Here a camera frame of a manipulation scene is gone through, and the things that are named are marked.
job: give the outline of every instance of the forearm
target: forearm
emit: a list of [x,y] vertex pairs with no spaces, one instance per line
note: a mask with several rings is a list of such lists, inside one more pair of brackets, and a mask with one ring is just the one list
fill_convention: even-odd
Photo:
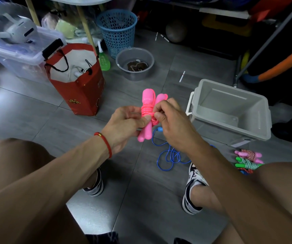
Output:
[[292,215],[262,187],[233,168],[217,149],[199,139],[193,152],[187,154],[245,243],[292,242]]
[[0,190],[0,243],[15,243],[39,230],[108,156],[103,140],[94,136]]

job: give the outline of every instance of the black handle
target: black handle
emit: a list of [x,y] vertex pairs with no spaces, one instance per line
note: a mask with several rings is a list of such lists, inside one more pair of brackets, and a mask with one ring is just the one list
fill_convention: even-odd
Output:
[[47,60],[48,57],[52,55],[52,53],[54,53],[59,47],[62,47],[63,45],[64,43],[60,38],[56,39],[55,41],[51,43],[51,45],[49,45],[47,48],[45,48],[42,51],[43,58]]

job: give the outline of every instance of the pink jump rope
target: pink jump rope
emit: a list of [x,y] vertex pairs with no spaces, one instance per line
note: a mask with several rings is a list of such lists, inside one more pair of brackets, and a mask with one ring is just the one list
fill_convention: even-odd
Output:
[[167,94],[158,94],[156,97],[156,94],[153,89],[145,89],[143,91],[143,106],[141,107],[141,116],[144,117],[146,115],[150,115],[152,117],[152,120],[147,124],[146,127],[143,127],[141,130],[138,141],[144,142],[145,139],[151,139],[152,138],[152,127],[156,126],[160,122],[154,117],[154,106],[159,103],[162,100],[167,100],[168,95]]
[[262,157],[262,154],[259,152],[253,152],[253,151],[242,149],[241,151],[234,151],[234,153],[239,155],[239,157],[246,158],[256,164],[263,164],[263,161],[261,161],[260,159],[257,159],[257,157]]

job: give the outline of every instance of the shelf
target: shelf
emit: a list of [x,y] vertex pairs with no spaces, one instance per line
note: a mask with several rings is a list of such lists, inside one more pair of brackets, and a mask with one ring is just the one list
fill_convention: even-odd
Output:
[[202,13],[222,15],[222,16],[228,16],[228,17],[234,17],[234,18],[240,18],[240,19],[250,18],[248,11],[230,11],[230,10],[224,10],[224,9],[218,9],[218,8],[208,8],[208,7],[203,7],[201,4],[197,4],[196,2],[194,3],[170,2],[168,4],[185,7],[185,8],[197,9],[199,10],[199,12],[202,12]]
[[107,3],[111,0],[51,0],[59,3],[65,3],[76,6],[90,6],[90,5],[98,5],[102,3]]

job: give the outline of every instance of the person's right hand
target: person's right hand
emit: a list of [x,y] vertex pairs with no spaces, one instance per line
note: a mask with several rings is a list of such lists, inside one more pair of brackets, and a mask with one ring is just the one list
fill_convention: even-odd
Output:
[[178,151],[187,153],[195,144],[204,142],[174,98],[159,102],[153,112],[167,142]]

